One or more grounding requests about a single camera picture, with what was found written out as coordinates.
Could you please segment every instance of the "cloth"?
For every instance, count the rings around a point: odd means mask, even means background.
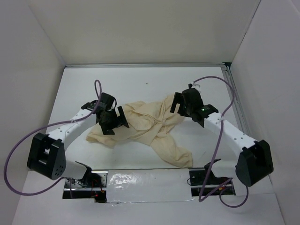
[[[192,153],[177,147],[169,131],[183,121],[177,113],[171,113],[174,95],[167,96],[162,102],[128,103],[123,106],[129,128],[121,126],[114,129],[115,135],[103,135],[101,127],[96,124],[86,140],[100,142],[113,148],[119,141],[132,139],[150,146],[159,157],[177,167],[192,167]]]

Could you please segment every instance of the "cable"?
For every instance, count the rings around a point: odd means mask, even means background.
[[[114,99],[114,108],[113,109],[115,109],[116,108],[116,106],[117,106],[117,100],[116,99]]]
[[[73,195],[72,195],[72,178],[70,177],[69,180],[70,180],[70,198],[73,198]]]
[[[204,80],[204,79],[207,79],[207,78],[215,78],[215,79],[218,79],[218,80],[221,80],[223,81],[224,83],[227,84],[227,86],[230,88],[231,92],[232,92],[232,100],[231,100],[231,103],[228,105],[228,107],[222,112],[221,114],[221,117],[223,117],[225,115],[225,113],[229,110],[229,108],[233,105],[234,103],[234,100],[235,100],[235,92],[234,92],[234,89],[233,87],[224,79],[220,78],[220,77],[217,77],[217,76],[205,76],[205,77],[202,77],[202,78],[199,78],[197,80],[195,80],[193,83],[196,83],[198,81],[201,81],[201,80]],[[220,129],[220,134],[219,134],[219,137],[218,137],[218,140],[217,140],[217,144],[216,144],[216,148],[215,148],[215,151],[214,151],[214,154],[212,155],[212,158],[211,158],[211,162],[210,162],[210,166],[207,170],[207,173],[206,173],[206,176],[205,176],[205,179],[204,179],[204,182],[203,182],[203,185],[202,185],[202,188],[200,190],[200,193],[199,193],[199,202],[203,202],[208,196],[210,196],[212,193],[214,193],[215,191],[217,191],[220,187],[222,187],[223,185],[229,183],[232,178],[229,178],[227,181],[223,182],[222,184],[220,184],[218,187],[216,187],[215,189],[213,189],[212,191],[210,191],[206,196],[204,196],[203,198],[202,195],[204,193],[204,189],[205,189],[205,186],[206,186],[206,183],[207,183],[207,180],[210,176],[210,172],[211,172],[211,168],[212,168],[212,165],[213,165],[213,162],[214,160],[216,159],[216,155],[217,155],[217,152],[218,152],[218,149],[219,149],[219,146],[220,146],[220,143],[221,143],[221,139],[222,139],[222,134],[223,134],[223,130],[224,130],[224,122],[223,120],[221,120],[221,129]],[[240,207],[242,206],[243,204],[245,204],[245,202],[247,201],[248,199],[248,195],[249,195],[249,191],[248,191],[248,187],[247,188],[247,195],[246,195],[246,198],[245,200],[237,205],[237,206],[230,206],[228,204],[226,204],[222,199],[221,199],[221,194],[223,193],[223,190],[220,194],[220,200],[221,200],[221,203],[223,203],[224,205],[228,206],[228,207],[231,207],[231,208],[237,208],[237,207]]]
[[[77,120],[66,120],[66,121],[62,121],[62,122],[56,122],[56,123],[52,123],[52,124],[48,124],[46,126],[43,126],[43,127],[40,127],[38,129],[35,129],[34,131],[30,132],[29,134],[27,134],[25,137],[23,137],[21,140],[19,140],[19,142],[12,148],[12,150],[10,151],[10,153],[8,154],[7,156],[7,159],[5,161],[5,164],[4,164],[4,171],[3,171],[3,174],[4,174],[4,181],[7,185],[7,187],[14,193],[18,194],[18,195],[23,195],[23,196],[33,196],[33,195],[39,195],[41,193],[44,193],[46,191],[48,191],[49,189],[53,188],[56,184],[58,184],[62,179],[64,179],[63,177],[59,178],[54,184],[52,184],[50,187],[42,190],[42,191],[39,191],[39,192],[35,192],[35,193],[23,193],[23,192],[20,192],[16,189],[14,189],[11,184],[9,183],[8,181],[8,175],[7,175],[7,172],[8,172],[8,163],[9,163],[9,160],[11,158],[11,156],[13,155],[14,151],[16,150],[16,148],[25,140],[27,139],[28,137],[30,137],[31,135],[33,135],[34,133],[40,131],[40,130],[43,130],[43,129],[46,129],[46,128],[49,128],[49,127],[53,127],[53,126],[56,126],[56,125],[60,125],[60,124],[66,124],[66,123],[73,123],[73,122],[79,122],[79,121],[82,121],[82,120],[85,120],[86,118],[88,118],[89,116],[91,116],[95,110],[97,109],[97,107],[99,106],[99,103],[100,103],[100,99],[101,99],[101,93],[102,93],[102,87],[101,87],[101,82],[99,80],[95,80],[94,82],[94,86],[95,86],[95,91],[96,91],[96,95],[98,97],[98,101],[96,102],[96,105],[93,109],[92,112],[90,112],[90,114],[82,117],[82,118],[79,118]]]
[[[188,183],[188,180],[190,180],[190,181],[191,181],[191,179],[190,179],[190,178],[189,178],[189,179],[187,179],[187,184],[188,184],[189,186],[191,186],[191,184],[189,184],[189,183]]]
[[[248,197],[249,197],[249,188],[248,188],[247,186],[245,186],[245,187],[246,187],[246,191],[247,191],[247,193],[246,193],[246,198],[244,199],[244,201],[243,201],[241,204],[239,204],[239,205],[228,205],[227,203],[225,203],[225,202],[223,201],[223,199],[222,199],[221,196],[222,196],[223,192],[226,191],[226,190],[228,189],[228,187],[225,187],[225,188],[220,192],[220,194],[219,194],[219,199],[220,199],[221,203],[223,203],[225,206],[227,206],[227,207],[229,207],[229,208],[238,208],[238,207],[242,206],[243,204],[246,203],[246,201],[248,200]]]

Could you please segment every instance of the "black bracket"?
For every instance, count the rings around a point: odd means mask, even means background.
[[[262,140],[250,148],[243,148],[235,172],[239,180],[250,187],[274,171],[269,144]]]
[[[180,116],[191,117],[194,122],[204,127],[204,119],[218,110],[212,105],[204,105],[201,95],[195,88],[189,88],[182,93],[176,92],[171,106],[171,113],[175,112],[176,105],[179,104],[178,114]]]
[[[89,167],[86,164],[80,163],[75,161],[76,163],[83,165],[86,168],[86,171],[83,175],[83,177],[81,179],[79,179],[78,181],[82,183],[82,186],[90,186],[93,182],[93,180],[97,180],[97,182],[99,183],[99,185],[101,184],[101,177],[96,174],[96,173],[92,173],[92,168]]]
[[[61,139],[54,140],[42,133],[31,143],[27,167],[52,179],[58,179],[66,169],[65,147]]]
[[[93,111],[96,102],[97,100],[88,102],[84,104],[81,109],[88,109],[90,111]],[[115,97],[106,93],[101,94],[100,104],[95,110],[95,114],[97,116],[96,122],[101,126],[104,135],[114,135],[113,129],[120,126],[126,126],[127,128],[129,128],[122,106],[118,107],[120,115],[117,115],[115,110],[116,104],[117,101]]]
[[[223,62],[226,67],[231,67],[232,62]]]

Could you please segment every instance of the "white wall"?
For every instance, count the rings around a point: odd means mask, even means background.
[[[29,0],[67,64],[232,61],[259,0]]]
[[[0,1],[0,31],[0,221],[8,225],[19,196],[4,184],[5,159],[21,137],[48,122],[63,65],[24,0]],[[9,164],[9,180],[18,190],[27,175],[29,147],[30,140]]]
[[[231,69],[251,133],[271,145],[287,225],[300,218],[299,10],[299,0],[262,0]]]

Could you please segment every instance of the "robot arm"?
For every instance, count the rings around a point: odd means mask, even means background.
[[[70,123],[48,134],[36,134],[32,139],[27,167],[52,180],[61,176],[76,179],[88,176],[87,171],[91,172],[91,168],[67,161],[65,151],[78,136],[96,123],[99,123],[104,135],[114,135],[113,129],[122,125],[129,128],[121,106],[118,107],[120,115],[117,116],[113,108],[115,100],[113,96],[102,93],[100,104],[91,116],[87,117],[96,106],[96,100],[83,105]]]
[[[212,105],[204,105],[199,91],[190,86],[182,93],[175,93],[171,112],[179,104],[178,113],[191,117],[203,128],[207,128],[219,135],[221,120],[223,121],[222,136],[228,146],[237,156],[236,161],[215,161],[212,172],[216,177],[237,177],[244,185],[250,187],[262,178],[273,172],[273,162],[269,144],[262,140],[257,141],[247,136],[221,117],[218,110]]]

